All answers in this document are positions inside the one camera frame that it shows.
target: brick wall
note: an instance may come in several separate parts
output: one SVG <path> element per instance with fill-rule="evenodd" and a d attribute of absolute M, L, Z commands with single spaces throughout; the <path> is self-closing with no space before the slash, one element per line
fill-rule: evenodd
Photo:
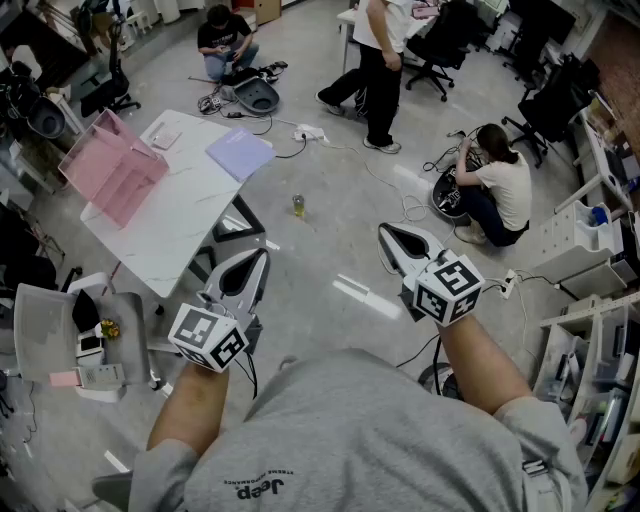
<path fill-rule="evenodd" d="M 587 56 L 600 68 L 600 89 L 640 158 L 640 28 L 610 12 Z"/>

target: purple notebook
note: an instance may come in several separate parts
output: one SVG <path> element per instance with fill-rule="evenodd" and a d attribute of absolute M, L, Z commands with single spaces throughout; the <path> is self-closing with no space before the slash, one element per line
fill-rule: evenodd
<path fill-rule="evenodd" d="M 276 156 L 271 147 L 244 128 L 234 128 L 206 151 L 241 183 Z"/>

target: hand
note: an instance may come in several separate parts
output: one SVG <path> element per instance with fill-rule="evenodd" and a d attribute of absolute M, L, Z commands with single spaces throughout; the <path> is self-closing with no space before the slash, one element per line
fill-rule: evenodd
<path fill-rule="evenodd" d="M 471 139 L 469 137 L 465 137 L 460 146 L 460 151 L 464 151 L 467 153 L 471 148 Z"/>
<path fill-rule="evenodd" d="M 400 71 L 402 67 L 402 59 L 396 52 L 382 52 L 382 57 L 391 71 Z"/>
<path fill-rule="evenodd" d="M 238 62 L 244 53 L 244 48 L 238 48 L 233 54 L 233 62 Z"/>

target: pink acrylic box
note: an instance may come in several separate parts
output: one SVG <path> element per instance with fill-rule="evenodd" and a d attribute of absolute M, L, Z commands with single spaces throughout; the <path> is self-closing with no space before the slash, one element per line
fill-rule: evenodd
<path fill-rule="evenodd" d="M 169 166 L 118 116 L 105 110 L 58 168 L 87 201 L 125 227 Z"/>

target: jeans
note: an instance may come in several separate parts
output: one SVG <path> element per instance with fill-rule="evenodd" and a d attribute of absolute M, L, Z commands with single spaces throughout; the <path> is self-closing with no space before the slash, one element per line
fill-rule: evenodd
<path fill-rule="evenodd" d="M 360 45 L 360 67 L 352 69 L 321 90 L 318 97 L 329 105 L 338 106 L 363 87 L 367 88 L 365 100 L 368 110 L 369 134 L 367 139 L 374 146 L 388 146 L 393 142 L 389 135 L 400 99 L 399 71 L 391 71 L 382 57 L 382 50 Z"/>
<path fill-rule="evenodd" d="M 469 217 L 480 224 L 484 234 L 496 247 L 515 244 L 522 233 L 529 229 L 528 222 L 520 231 L 505 228 L 493 196 L 490 192 L 482 190 L 482 187 L 459 187 L 459 190 L 462 205 L 466 208 Z"/>
<path fill-rule="evenodd" d="M 227 67 L 227 62 L 233 62 L 233 54 L 234 52 L 240 48 L 242 45 L 242 41 L 236 41 L 231 45 L 231 50 L 223 55 L 205 55 L 204 56 L 204 67 L 207 70 L 207 75 L 214 82 L 219 82 L 224 75 L 225 69 Z M 234 62 L 234 66 L 242 66 L 242 68 L 248 68 L 256 54 L 260 46 L 257 43 L 251 43 L 249 47 L 244 51 L 242 57 L 238 60 L 238 62 Z"/>

